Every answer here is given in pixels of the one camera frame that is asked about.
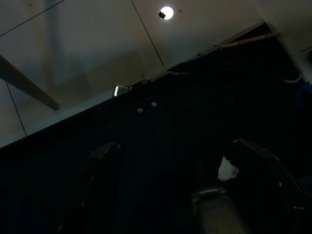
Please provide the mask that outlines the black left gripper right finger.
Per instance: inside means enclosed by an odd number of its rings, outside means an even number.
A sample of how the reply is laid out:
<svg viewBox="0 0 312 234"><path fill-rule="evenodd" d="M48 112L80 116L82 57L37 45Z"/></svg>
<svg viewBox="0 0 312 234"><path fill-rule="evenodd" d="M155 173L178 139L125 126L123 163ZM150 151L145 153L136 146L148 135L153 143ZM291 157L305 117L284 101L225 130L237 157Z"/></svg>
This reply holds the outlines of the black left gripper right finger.
<svg viewBox="0 0 312 234"><path fill-rule="evenodd" d="M271 151L231 141L226 156L238 168L230 193L254 234L310 234L312 178L296 178Z"/></svg>

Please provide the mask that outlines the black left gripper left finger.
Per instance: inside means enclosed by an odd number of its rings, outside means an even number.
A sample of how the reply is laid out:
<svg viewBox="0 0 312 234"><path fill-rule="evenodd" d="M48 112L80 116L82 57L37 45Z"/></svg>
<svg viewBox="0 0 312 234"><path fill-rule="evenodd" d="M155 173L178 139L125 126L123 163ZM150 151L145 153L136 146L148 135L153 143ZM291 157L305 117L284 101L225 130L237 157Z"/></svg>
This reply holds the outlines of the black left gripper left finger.
<svg viewBox="0 0 312 234"><path fill-rule="evenodd" d="M121 146L115 142L91 152L60 218L59 234L110 233L120 161Z"/></svg>

